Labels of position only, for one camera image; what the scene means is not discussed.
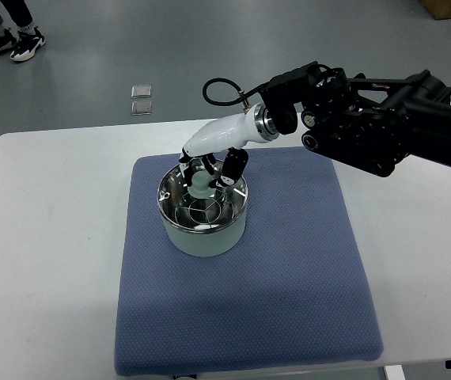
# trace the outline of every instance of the concrete floor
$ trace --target concrete floor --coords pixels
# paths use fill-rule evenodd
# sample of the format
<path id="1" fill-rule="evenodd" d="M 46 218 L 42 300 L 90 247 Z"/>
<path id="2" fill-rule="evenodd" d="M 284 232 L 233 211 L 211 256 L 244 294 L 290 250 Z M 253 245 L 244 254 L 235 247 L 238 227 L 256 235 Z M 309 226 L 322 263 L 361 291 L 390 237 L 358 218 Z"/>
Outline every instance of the concrete floor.
<path id="1" fill-rule="evenodd" d="M 208 79 L 251 89 L 313 60 L 370 78 L 430 69 L 451 86 L 451 20 L 434 21 L 416 0 L 27 3 L 47 45 L 26 63 L 0 57 L 0 135 L 226 116 L 241 109 L 208 105 L 201 96 Z M 131 116 L 131 87 L 144 83 L 153 86 L 153 113 Z M 229 88 L 210 93 L 235 97 Z M 405 366 L 405 373 L 451 379 L 443 363 Z M 384 376 L 357 370 L 291 378 Z"/>

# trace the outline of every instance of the stainless steel pot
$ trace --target stainless steel pot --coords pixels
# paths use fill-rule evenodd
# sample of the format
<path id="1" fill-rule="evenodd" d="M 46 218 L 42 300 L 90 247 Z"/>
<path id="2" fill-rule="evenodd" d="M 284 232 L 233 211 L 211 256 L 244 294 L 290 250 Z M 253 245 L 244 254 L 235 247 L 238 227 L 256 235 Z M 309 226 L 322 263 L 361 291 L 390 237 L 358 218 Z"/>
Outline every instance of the stainless steel pot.
<path id="1" fill-rule="evenodd" d="M 207 173 L 194 162 L 196 174 Z M 217 161 L 217 178 L 223 162 Z M 231 249 L 241 238 L 246 220 L 248 189 L 242 177 L 235 185 L 216 189 L 211 196 L 191 196 L 179 166 L 165 174 L 159 185 L 157 201 L 169 239 L 192 256 L 212 257 Z"/>

